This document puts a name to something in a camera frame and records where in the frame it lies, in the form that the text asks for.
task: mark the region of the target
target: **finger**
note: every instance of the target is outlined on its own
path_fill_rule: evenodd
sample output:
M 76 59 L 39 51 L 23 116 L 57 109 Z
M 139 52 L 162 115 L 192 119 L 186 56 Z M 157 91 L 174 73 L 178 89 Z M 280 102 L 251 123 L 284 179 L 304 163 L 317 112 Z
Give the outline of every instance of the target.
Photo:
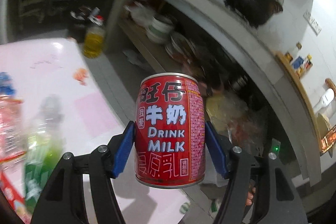
M 252 195 L 252 193 L 250 193 L 250 192 L 248 192 L 248 194 L 247 194 L 247 199 L 252 199 L 253 198 L 253 195 Z
M 250 205 L 252 205 L 252 200 L 247 199 L 245 205 L 246 205 L 246 206 L 250 206 Z

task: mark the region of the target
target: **metal screw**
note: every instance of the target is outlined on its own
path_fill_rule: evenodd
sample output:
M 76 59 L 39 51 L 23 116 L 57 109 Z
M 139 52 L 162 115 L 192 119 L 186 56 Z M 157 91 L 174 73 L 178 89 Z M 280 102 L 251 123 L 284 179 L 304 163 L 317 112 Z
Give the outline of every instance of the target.
M 239 146 L 234 146 L 232 150 L 234 153 L 237 153 L 237 154 L 242 152 L 242 149 Z
M 66 152 L 66 153 L 64 153 L 64 155 L 63 155 L 63 159 L 65 159 L 65 160 L 68 160 L 68 159 L 70 159 L 72 157 L 72 154 L 70 153 L 70 152 Z
M 277 158 L 277 155 L 275 155 L 273 152 L 269 153 L 268 154 L 268 157 L 271 159 L 271 160 L 275 160 Z
M 104 153 L 107 151 L 107 146 L 106 145 L 101 145 L 100 147 L 98 147 L 98 151 L 100 153 Z

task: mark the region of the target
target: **green bottle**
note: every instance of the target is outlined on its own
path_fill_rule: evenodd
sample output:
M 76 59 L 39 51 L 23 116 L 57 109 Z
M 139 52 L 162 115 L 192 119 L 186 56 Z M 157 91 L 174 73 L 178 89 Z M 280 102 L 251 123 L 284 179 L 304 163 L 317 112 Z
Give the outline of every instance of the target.
M 31 214 L 62 155 L 63 142 L 59 131 L 61 120 L 59 112 L 59 98 L 56 95 L 47 97 L 28 131 L 24 182 L 25 203 Z

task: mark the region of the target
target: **hand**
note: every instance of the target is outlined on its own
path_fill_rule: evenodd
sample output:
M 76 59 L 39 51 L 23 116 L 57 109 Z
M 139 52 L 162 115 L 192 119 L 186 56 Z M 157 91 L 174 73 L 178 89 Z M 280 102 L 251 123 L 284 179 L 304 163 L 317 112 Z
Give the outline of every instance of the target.
M 246 206 L 252 205 L 252 199 L 253 199 L 253 194 L 252 193 L 255 194 L 255 187 L 252 189 L 252 192 L 248 192 L 248 194 L 247 194 L 247 200 L 246 200 L 246 203 L 245 203 Z

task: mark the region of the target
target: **cooking oil bottle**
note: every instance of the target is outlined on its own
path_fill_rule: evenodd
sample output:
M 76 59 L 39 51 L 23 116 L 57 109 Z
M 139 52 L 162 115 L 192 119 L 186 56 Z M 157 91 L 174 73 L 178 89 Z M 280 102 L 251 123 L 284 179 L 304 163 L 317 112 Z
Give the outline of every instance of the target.
M 102 46 L 104 41 L 104 19 L 102 16 L 95 16 L 91 19 L 92 24 L 89 26 L 85 40 L 83 54 L 87 58 L 96 58 L 102 52 Z

